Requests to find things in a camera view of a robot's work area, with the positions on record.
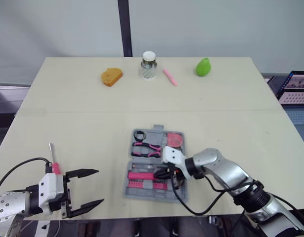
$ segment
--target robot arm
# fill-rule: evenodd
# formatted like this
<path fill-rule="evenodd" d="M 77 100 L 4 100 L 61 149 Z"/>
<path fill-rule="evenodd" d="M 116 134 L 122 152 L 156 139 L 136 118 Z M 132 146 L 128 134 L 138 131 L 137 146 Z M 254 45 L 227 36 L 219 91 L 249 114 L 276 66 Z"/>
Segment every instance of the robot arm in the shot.
<path fill-rule="evenodd" d="M 71 210 L 70 190 L 67 183 L 73 177 L 85 177 L 97 173 L 94 169 L 79 169 L 66 172 L 65 175 L 47 173 L 38 185 L 27 187 L 20 192 L 9 191 L 0 194 L 0 236 L 21 235 L 21 223 L 24 217 L 39 213 L 52 214 L 61 210 L 62 218 L 72 218 L 89 212 L 103 199 L 83 204 L 77 210 Z"/>
<path fill-rule="evenodd" d="M 224 158 L 217 149 L 208 148 L 186 158 L 181 151 L 165 147 L 163 162 L 175 164 L 186 179 L 201 179 L 210 174 L 225 189 L 240 186 L 229 194 L 267 236 L 304 236 L 303 224 L 273 195 L 266 193 L 260 182 L 253 180 L 238 164 Z"/>

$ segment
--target white lid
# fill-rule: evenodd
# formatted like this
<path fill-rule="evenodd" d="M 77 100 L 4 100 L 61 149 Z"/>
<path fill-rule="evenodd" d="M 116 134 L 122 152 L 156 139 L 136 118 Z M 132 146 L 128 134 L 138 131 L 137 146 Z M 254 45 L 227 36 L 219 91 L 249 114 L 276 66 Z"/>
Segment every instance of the white lid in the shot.
<path fill-rule="evenodd" d="M 143 53 L 143 59 L 145 61 L 151 62 L 151 61 L 154 61 L 155 58 L 156 58 L 156 55 L 152 51 L 146 51 L 146 52 Z"/>

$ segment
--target toast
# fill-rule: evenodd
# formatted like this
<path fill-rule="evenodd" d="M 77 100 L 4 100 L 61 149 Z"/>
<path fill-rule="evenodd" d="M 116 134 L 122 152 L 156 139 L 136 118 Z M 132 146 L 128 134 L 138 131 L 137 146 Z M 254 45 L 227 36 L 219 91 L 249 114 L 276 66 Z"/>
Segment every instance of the toast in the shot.
<path fill-rule="evenodd" d="M 113 86 L 121 77 L 123 73 L 120 68 L 108 68 L 101 74 L 101 81 L 107 86 Z"/>

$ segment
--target gray tool case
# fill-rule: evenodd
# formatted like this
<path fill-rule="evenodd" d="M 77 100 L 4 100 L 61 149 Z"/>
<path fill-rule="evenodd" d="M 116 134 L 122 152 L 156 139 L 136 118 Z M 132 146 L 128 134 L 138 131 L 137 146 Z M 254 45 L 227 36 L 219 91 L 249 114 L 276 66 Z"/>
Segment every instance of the gray tool case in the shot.
<path fill-rule="evenodd" d="M 153 200 L 153 201 L 163 201 L 163 202 L 179 202 L 173 192 L 170 179 L 147 180 L 147 179 L 128 178 L 128 174 L 130 171 L 154 173 L 160 168 L 167 167 L 162 163 L 161 157 L 160 158 L 137 157 L 131 155 L 132 152 L 137 152 L 141 154 L 148 154 L 153 152 L 148 147 L 133 146 L 133 143 L 138 142 L 134 138 L 134 133 L 136 131 L 142 131 L 145 133 L 146 137 L 142 142 L 161 146 L 161 150 L 167 145 L 168 133 L 179 134 L 180 136 L 183 137 L 183 143 L 178 149 L 180 149 L 181 152 L 185 155 L 185 139 L 183 133 L 176 131 L 165 131 L 162 125 L 154 125 L 154 128 L 152 130 L 135 129 L 131 134 L 130 157 L 132 158 L 132 160 L 129 161 L 128 168 L 126 171 L 126 178 L 124 185 L 125 197 L 132 199 L 143 199 L 143 200 Z M 186 181 L 184 181 L 183 184 L 176 191 L 184 202 L 188 201 L 188 191 L 187 191 Z"/>

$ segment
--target pink screwdriver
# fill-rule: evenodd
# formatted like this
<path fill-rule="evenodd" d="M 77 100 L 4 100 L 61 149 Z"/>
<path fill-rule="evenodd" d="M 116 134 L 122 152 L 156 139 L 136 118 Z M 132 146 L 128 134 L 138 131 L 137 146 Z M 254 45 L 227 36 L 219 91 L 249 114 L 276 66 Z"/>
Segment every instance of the pink screwdriver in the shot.
<path fill-rule="evenodd" d="M 50 143 L 49 144 L 49 151 L 51 152 L 51 156 L 53 159 L 53 163 L 52 163 L 52 171 L 55 174 L 61 174 L 61 171 L 59 169 L 59 164 L 57 162 L 55 162 L 55 157 L 54 157 L 54 151 L 53 151 L 53 144 Z"/>

